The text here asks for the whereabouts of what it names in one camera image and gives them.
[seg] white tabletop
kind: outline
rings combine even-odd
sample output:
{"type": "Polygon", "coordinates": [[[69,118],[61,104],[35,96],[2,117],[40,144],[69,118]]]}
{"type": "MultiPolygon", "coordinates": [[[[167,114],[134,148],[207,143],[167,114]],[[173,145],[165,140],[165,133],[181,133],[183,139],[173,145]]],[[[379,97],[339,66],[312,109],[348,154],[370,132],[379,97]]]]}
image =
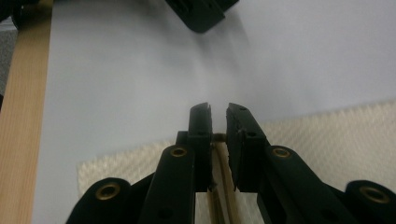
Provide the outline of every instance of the white tabletop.
{"type": "Polygon", "coordinates": [[[259,123],[396,97],[391,0],[242,0],[204,35],[160,0],[57,1],[33,223],[64,223],[77,164],[187,130],[229,102],[259,123]]]}

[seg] white textured mat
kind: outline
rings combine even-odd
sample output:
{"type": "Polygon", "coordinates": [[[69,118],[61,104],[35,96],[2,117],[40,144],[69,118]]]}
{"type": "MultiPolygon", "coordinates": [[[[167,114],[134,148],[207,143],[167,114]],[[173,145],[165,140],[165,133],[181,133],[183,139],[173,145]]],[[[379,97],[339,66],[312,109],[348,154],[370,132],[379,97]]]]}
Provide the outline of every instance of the white textured mat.
{"type": "MultiPolygon", "coordinates": [[[[337,189],[367,179],[396,191],[396,101],[270,122],[262,128],[272,145],[297,151],[323,182],[337,189]]],[[[140,180],[155,171],[162,150],[172,144],[164,141],[83,162],[78,167],[80,194],[109,176],[140,180]]],[[[255,194],[237,192],[236,200],[242,223],[262,223],[255,194]]],[[[204,194],[197,195],[196,223],[209,223],[204,194]]]]}

